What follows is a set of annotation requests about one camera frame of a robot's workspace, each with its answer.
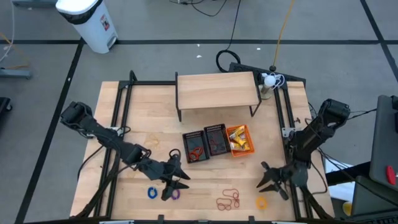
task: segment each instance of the white trash can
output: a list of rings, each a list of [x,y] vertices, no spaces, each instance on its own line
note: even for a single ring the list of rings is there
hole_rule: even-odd
[[[58,0],[55,7],[94,52],[109,52],[118,39],[103,0]]]

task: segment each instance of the gray floor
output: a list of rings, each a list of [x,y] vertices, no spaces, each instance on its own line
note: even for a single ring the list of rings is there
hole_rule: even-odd
[[[385,39],[398,39],[394,0],[368,0]],[[106,1],[122,40],[228,39],[237,0],[229,0],[217,17],[191,6],[163,1]],[[205,1],[198,8],[215,12],[222,1]],[[236,39],[277,39],[289,0],[242,1]],[[0,32],[10,36],[11,10],[0,3]],[[77,40],[78,34],[55,9],[16,9],[17,40]],[[360,1],[297,1],[284,39],[376,40]],[[127,79],[133,69],[140,80],[173,80],[181,74],[218,72],[215,55],[226,45],[117,45],[105,55],[84,46],[65,105],[83,101],[95,108],[102,81]],[[12,98],[14,110],[0,132],[0,223],[12,223],[24,196],[60,96],[76,45],[18,45],[30,58],[31,80],[0,79],[0,96]],[[398,45],[389,46],[395,58]],[[242,63],[268,68],[275,45],[233,44]],[[232,59],[222,56],[227,67]],[[17,65],[16,52],[0,64]],[[351,109],[376,107],[377,96],[398,95],[397,80],[380,45],[282,45],[278,71],[307,79],[307,96],[317,109],[327,98]],[[342,162],[359,164],[371,156],[374,115],[348,122],[323,149]],[[76,172],[86,141],[58,125],[26,221],[66,218],[76,187]]]

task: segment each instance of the orange basket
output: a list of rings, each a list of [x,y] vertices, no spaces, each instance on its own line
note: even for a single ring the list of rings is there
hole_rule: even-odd
[[[229,135],[231,135],[235,130],[237,130],[238,127],[240,127],[242,125],[239,126],[233,126],[230,128],[226,129],[226,133],[228,135],[228,142],[231,144],[231,140],[229,139]],[[249,128],[247,125],[243,125],[244,126],[244,134],[246,136],[246,141],[249,143],[250,146],[250,150],[248,151],[236,151],[236,150],[231,150],[232,156],[233,157],[239,157],[239,156],[245,156],[248,154],[253,154],[254,153],[254,146],[253,146],[253,141],[251,140],[250,137],[250,133],[249,133]]]

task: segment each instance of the purple rubber band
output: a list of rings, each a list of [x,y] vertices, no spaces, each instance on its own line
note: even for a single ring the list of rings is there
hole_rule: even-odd
[[[179,190],[179,189],[174,190],[174,191],[173,191],[173,194],[172,194],[172,199],[173,199],[173,200],[177,200],[177,199],[179,199],[179,198],[180,198],[180,190]]]

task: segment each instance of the trash can lid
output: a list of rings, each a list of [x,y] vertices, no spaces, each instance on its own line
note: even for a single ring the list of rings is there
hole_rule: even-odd
[[[69,15],[83,14],[91,9],[99,0],[58,0],[55,7],[59,12]]]

